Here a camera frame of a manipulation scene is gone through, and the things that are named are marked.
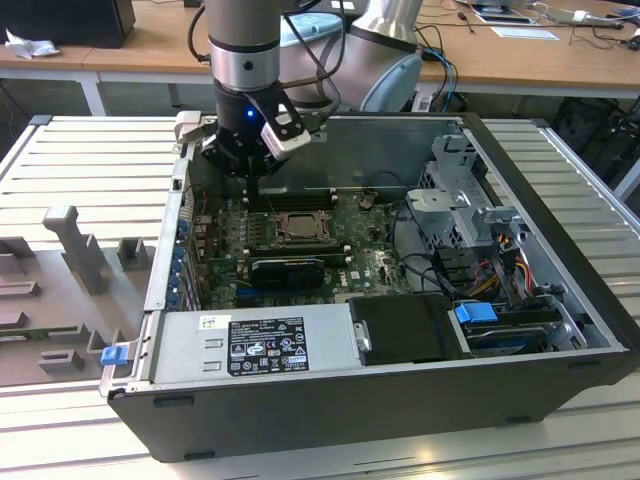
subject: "motherboard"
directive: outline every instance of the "motherboard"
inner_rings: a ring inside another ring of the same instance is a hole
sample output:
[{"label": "motherboard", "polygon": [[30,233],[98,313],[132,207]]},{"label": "motherboard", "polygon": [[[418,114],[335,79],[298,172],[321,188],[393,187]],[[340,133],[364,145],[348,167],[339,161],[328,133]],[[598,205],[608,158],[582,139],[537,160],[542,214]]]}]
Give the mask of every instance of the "motherboard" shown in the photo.
[{"label": "motherboard", "polygon": [[362,192],[214,198],[196,218],[203,306],[343,303],[408,293],[390,249],[394,204]]}]

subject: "black computer case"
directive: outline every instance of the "black computer case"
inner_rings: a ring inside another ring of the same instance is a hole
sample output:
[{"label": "black computer case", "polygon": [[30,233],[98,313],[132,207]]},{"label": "black computer case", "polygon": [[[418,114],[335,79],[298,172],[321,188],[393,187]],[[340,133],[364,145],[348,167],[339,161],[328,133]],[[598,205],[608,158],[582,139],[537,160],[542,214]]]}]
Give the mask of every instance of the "black computer case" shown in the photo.
[{"label": "black computer case", "polygon": [[120,48],[136,21],[131,0],[4,0],[0,32],[56,45]]}]

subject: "paper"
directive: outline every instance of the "paper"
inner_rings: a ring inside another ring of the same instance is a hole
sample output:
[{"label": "paper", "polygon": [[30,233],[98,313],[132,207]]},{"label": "paper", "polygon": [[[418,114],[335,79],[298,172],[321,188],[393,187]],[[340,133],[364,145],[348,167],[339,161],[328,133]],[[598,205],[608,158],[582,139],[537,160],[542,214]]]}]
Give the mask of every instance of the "paper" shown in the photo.
[{"label": "paper", "polygon": [[511,28],[511,27],[491,27],[503,38],[528,38],[533,40],[560,40],[549,30],[540,30],[537,28]]},{"label": "paper", "polygon": [[33,57],[45,57],[47,55],[56,55],[60,50],[56,49],[53,42],[48,40],[27,40],[13,35],[9,29],[7,32],[7,41],[4,46],[11,50],[17,57],[31,60]]},{"label": "paper", "polygon": [[[344,9],[345,10],[355,10],[356,6],[354,5],[353,2],[343,2],[344,3]],[[340,8],[340,2],[337,0],[332,0],[331,2],[331,7],[332,8]]]}]

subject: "yellow wire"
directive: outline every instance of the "yellow wire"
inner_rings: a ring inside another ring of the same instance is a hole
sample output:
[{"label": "yellow wire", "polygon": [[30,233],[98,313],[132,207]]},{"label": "yellow wire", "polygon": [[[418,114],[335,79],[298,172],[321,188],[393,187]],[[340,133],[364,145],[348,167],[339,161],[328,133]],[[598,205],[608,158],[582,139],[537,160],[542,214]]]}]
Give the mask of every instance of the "yellow wire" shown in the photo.
[{"label": "yellow wire", "polygon": [[493,277],[491,277],[489,280],[487,280],[485,283],[483,283],[482,285],[480,285],[478,288],[476,288],[473,292],[471,292],[469,294],[470,297],[474,297],[482,292],[484,292],[485,290],[491,288],[492,286],[494,286],[496,283],[498,282],[498,276],[494,275]]}]

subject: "cable on desk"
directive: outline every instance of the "cable on desk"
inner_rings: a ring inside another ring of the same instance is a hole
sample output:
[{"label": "cable on desk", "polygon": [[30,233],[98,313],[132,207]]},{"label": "cable on desk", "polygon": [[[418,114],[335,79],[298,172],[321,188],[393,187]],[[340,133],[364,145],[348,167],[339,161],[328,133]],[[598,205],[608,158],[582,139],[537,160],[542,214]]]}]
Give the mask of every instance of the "cable on desk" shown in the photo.
[{"label": "cable on desk", "polygon": [[[427,28],[433,28],[436,31],[436,34],[438,35],[438,41],[440,43],[440,52],[436,51],[431,47],[431,45],[429,44],[429,41],[426,39],[426,37],[422,33],[422,30],[425,30]],[[440,30],[438,29],[438,27],[432,24],[424,25],[420,28],[416,28],[416,33],[418,33],[418,35],[420,35],[420,37],[424,41],[426,51],[430,55],[435,57],[440,62],[440,64],[442,65],[442,68],[444,69],[444,79],[442,81],[442,84],[440,85],[440,88],[437,90],[435,96],[433,97],[432,104],[435,105],[438,98],[440,98],[440,95],[442,95],[442,92],[444,91],[444,87],[448,82],[449,92],[447,93],[447,98],[445,99],[441,108],[442,112],[446,112],[449,106],[451,105],[453,94],[455,92],[456,87],[458,86],[458,67],[456,67],[453,64],[453,62],[451,62],[447,58],[447,54],[444,50],[444,43],[442,41],[442,34],[440,33]]]},{"label": "cable on desk", "polygon": [[578,35],[576,33],[575,25],[571,29],[571,35],[569,36],[569,45],[576,42],[587,42],[593,48],[597,48],[598,50],[612,50],[613,48],[615,48],[615,44],[611,43],[611,40],[615,40],[613,37],[602,37],[602,36],[599,37],[596,35],[595,28],[593,29],[593,33],[594,33],[594,37],[599,38],[600,40],[603,40],[605,42],[605,45],[598,45],[596,42],[589,40],[588,38],[584,38],[581,35]]}]

